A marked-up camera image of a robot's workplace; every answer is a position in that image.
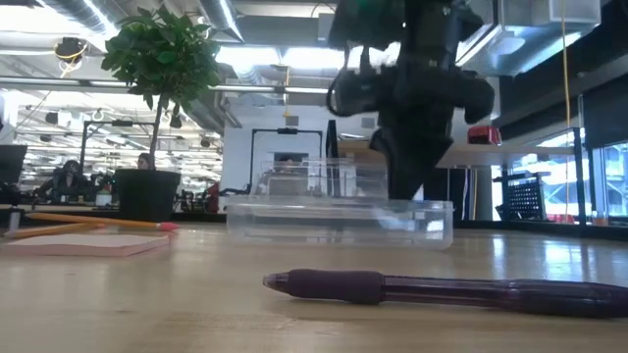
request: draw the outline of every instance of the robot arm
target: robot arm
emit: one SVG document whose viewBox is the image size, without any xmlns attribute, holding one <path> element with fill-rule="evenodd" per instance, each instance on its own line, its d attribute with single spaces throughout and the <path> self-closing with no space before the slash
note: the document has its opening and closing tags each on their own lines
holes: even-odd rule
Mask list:
<svg viewBox="0 0 628 353">
<path fill-rule="evenodd" d="M 462 0 L 340 0 L 330 45 L 364 51 L 358 73 L 345 66 L 334 80 L 328 106 L 340 117 L 379 113 L 370 146 L 386 156 L 391 199 L 412 199 L 436 167 L 455 108 L 467 124 L 493 110 L 491 86 L 455 65 L 458 43 L 482 24 Z M 369 48 L 392 42 L 401 43 L 396 65 L 371 68 Z"/>
</svg>

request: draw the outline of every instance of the pen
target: pen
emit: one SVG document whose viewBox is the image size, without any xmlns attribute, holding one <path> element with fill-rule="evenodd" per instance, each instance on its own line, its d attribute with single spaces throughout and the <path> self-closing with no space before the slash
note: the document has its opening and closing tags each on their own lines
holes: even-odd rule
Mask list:
<svg viewBox="0 0 628 353">
<path fill-rule="evenodd" d="M 366 271 L 317 270 L 268 275 L 263 283 L 297 298 L 355 304 L 394 301 L 476 306 L 576 318 L 628 317 L 628 288 L 600 283 L 399 277 Z"/>
</svg>

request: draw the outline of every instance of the plant pot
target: plant pot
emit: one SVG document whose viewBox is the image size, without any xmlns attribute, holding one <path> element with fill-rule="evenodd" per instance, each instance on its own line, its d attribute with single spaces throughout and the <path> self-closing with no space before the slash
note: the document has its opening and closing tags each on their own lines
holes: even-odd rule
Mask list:
<svg viewBox="0 0 628 353">
<path fill-rule="evenodd" d="M 160 223 L 172 216 L 179 173 L 117 170 L 115 181 L 124 219 Z"/>
</svg>

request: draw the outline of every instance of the black basket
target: black basket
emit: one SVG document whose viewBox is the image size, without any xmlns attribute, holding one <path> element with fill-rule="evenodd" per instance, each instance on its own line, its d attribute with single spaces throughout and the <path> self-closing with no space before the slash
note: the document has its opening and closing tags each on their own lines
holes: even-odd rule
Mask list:
<svg viewBox="0 0 628 353">
<path fill-rule="evenodd" d="M 499 217 L 502 220 L 534 220 L 546 221 L 545 197 L 543 192 L 542 177 L 549 173 L 523 173 L 508 177 L 508 182 L 520 180 L 518 184 L 509 184 L 508 192 L 503 195 L 508 202 L 508 213 L 506 216 L 503 205 L 496 207 Z"/>
</svg>

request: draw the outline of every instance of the potted plant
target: potted plant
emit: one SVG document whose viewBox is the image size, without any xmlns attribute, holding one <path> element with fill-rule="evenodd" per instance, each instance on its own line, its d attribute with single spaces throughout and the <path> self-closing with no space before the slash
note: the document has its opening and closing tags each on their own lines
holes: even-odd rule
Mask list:
<svg viewBox="0 0 628 353">
<path fill-rule="evenodd" d="M 157 110 L 149 151 L 154 161 L 161 116 L 171 101 L 171 126 L 181 127 L 181 108 L 189 110 L 191 101 L 220 83 L 219 46 L 206 39 L 208 25 L 194 25 L 188 16 L 176 17 L 164 6 L 137 10 L 139 15 L 121 20 L 118 35 L 106 42 L 101 68 Z M 169 218 L 180 181 L 181 175 L 164 171 L 117 171 L 123 216 L 154 222 Z"/>
</svg>

